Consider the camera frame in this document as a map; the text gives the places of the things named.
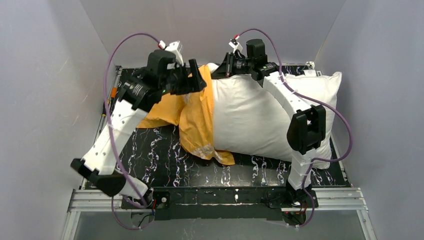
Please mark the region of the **orange printed pillowcase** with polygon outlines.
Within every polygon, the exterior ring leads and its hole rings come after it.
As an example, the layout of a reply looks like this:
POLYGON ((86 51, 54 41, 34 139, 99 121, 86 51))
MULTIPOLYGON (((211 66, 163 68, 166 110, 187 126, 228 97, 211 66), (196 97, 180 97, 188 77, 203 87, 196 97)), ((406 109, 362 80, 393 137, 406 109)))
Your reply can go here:
POLYGON ((168 125, 179 129, 183 149, 203 160, 217 160, 220 164, 235 164, 234 156, 214 147, 214 91, 211 69, 218 66, 208 63, 198 68, 206 87, 195 93, 162 96, 148 115, 138 124, 138 129, 152 129, 168 125))

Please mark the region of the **white pillow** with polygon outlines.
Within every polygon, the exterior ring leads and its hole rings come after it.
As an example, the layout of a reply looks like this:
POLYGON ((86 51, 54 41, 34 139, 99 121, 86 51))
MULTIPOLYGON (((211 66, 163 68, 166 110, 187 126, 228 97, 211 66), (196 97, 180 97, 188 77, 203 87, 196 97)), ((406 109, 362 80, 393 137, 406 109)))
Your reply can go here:
MULTIPOLYGON (((289 86, 307 97, 336 108, 342 72, 333 75, 291 75, 289 86)), ((278 101, 250 75, 212 79, 212 140, 202 147, 201 158, 215 157, 221 164, 234 165, 224 152, 255 155, 291 162, 287 141, 290 117, 278 101)), ((330 159, 330 135, 335 113, 326 109, 325 139, 317 149, 319 158, 330 159)))

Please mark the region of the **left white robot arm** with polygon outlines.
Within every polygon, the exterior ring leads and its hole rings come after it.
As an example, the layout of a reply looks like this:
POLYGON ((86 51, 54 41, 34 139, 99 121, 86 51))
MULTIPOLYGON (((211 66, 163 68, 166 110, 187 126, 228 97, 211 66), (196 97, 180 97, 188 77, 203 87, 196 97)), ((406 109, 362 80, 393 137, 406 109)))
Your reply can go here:
POLYGON ((177 55, 157 49, 148 56, 147 65, 136 70, 121 84, 113 111, 98 138, 70 167, 109 197, 122 195, 145 200, 148 185, 130 176, 121 165, 120 153, 138 124, 164 100, 166 94, 197 93, 206 87, 196 59, 180 64, 177 55))

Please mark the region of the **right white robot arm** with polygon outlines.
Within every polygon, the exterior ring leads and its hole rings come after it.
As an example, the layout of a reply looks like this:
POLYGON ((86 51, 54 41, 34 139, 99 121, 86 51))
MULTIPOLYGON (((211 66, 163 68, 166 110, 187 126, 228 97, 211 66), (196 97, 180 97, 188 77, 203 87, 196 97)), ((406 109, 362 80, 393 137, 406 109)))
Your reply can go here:
POLYGON ((236 35, 230 40, 232 51, 225 54, 222 63, 211 74, 212 79, 229 78, 234 75, 249 74, 264 90, 269 92, 290 118, 286 138, 292 149, 291 172, 288 177, 288 190, 305 190, 309 185, 310 168, 317 148, 326 136, 326 110, 319 105, 311 105, 290 89, 284 79, 282 65, 270 62, 262 39, 246 42, 247 54, 236 35))

